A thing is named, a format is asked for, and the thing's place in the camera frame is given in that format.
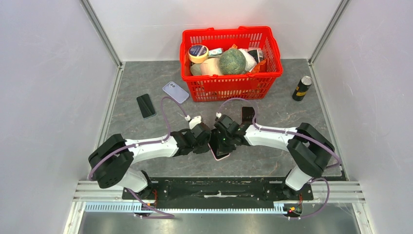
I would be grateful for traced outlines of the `lilac phone case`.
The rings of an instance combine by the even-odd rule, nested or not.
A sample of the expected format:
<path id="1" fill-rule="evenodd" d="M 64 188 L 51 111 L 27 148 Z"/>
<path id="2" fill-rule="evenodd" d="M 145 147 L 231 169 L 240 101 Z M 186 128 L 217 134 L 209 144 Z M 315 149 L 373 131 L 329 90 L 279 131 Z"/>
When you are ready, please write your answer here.
<path id="1" fill-rule="evenodd" d="M 184 103 L 189 98 L 189 93 L 173 81 L 167 83 L 162 90 L 179 104 Z"/>

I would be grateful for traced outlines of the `black smartphone silver edge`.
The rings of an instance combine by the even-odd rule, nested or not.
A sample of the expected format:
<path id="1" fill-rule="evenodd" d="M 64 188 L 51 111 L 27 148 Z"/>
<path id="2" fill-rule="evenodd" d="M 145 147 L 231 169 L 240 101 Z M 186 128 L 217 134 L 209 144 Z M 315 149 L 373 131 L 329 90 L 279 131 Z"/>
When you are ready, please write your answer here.
<path id="1" fill-rule="evenodd" d="M 242 107 L 242 124 L 252 125 L 252 120 L 255 116 L 255 110 L 253 107 Z"/>

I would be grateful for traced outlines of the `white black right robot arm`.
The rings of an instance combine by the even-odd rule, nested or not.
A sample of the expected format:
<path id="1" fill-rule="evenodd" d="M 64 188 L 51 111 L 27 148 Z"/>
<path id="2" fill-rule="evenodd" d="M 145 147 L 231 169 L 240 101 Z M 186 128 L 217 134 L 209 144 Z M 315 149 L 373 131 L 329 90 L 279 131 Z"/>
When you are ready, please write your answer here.
<path id="1" fill-rule="evenodd" d="M 297 197 L 307 182 L 322 176 L 332 157 L 337 158 L 331 142 L 309 123 L 296 128 L 262 126 L 255 119 L 238 124 L 217 113 L 214 127 L 216 155 L 230 154 L 237 146 L 266 146 L 289 152 L 296 166 L 281 186 L 286 199 Z"/>

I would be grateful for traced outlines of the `pink phone case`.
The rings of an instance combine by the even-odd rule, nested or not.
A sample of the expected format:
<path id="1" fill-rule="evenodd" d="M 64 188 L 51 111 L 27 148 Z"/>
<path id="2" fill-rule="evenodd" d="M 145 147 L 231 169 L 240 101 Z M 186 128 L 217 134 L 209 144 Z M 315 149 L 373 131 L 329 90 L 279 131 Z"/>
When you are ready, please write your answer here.
<path id="1" fill-rule="evenodd" d="M 211 153 L 212 153 L 212 155 L 213 155 L 213 158 L 214 158 L 216 161 L 223 160 L 223 159 L 225 159 L 225 158 L 227 158 L 227 157 L 229 157 L 229 156 L 231 155 L 231 153 L 222 154 L 222 155 L 217 155 L 217 150 L 214 151 L 213 148 L 212 148 L 212 146 L 211 146 L 210 144 L 208 144 L 208 146 L 209 146 L 209 149 L 210 149 L 210 151 L 211 151 Z"/>

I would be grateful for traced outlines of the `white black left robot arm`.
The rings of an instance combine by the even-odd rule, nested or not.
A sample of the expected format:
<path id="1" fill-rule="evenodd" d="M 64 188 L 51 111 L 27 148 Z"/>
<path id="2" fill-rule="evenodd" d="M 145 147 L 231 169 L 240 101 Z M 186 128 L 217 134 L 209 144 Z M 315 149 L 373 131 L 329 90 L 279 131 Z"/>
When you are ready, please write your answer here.
<path id="1" fill-rule="evenodd" d="M 147 199 L 153 192 L 150 178 L 132 165 L 155 158 L 205 153 L 209 151 L 211 135 L 212 131 L 200 116 L 189 121 L 189 128 L 162 137 L 132 140 L 114 134 L 88 157 L 91 166 L 88 179 L 96 181 L 101 189 L 119 185 Z"/>

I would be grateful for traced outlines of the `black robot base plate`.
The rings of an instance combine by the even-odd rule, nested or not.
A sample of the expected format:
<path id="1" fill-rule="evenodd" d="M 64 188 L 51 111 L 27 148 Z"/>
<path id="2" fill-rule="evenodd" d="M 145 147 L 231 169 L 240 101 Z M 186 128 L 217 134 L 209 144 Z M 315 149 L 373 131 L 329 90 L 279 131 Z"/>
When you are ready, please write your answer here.
<path id="1" fill-rule="evenodd" d="M 313 200 L 310 185 L 297 192 L 284 185 L 284 177 L 151 177 L 151 185 L 138 196 L 155 200 L 159 209 L 271 208 L 274 202 Z"/>

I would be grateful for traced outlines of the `dark green smartphone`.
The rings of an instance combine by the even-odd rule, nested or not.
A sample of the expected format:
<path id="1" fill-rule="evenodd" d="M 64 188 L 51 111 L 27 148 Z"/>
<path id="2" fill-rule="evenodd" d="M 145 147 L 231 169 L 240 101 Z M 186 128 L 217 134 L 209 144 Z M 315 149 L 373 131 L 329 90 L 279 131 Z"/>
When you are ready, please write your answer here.
<path id="1" fill-rule="evenodd" d="M 211 131 L 211 138 L 209 144 L 212 146 L 213 150 L 217 150 L 217 155 L 228 154 L 220 150 L 220 133 L 217 129 Z"/>

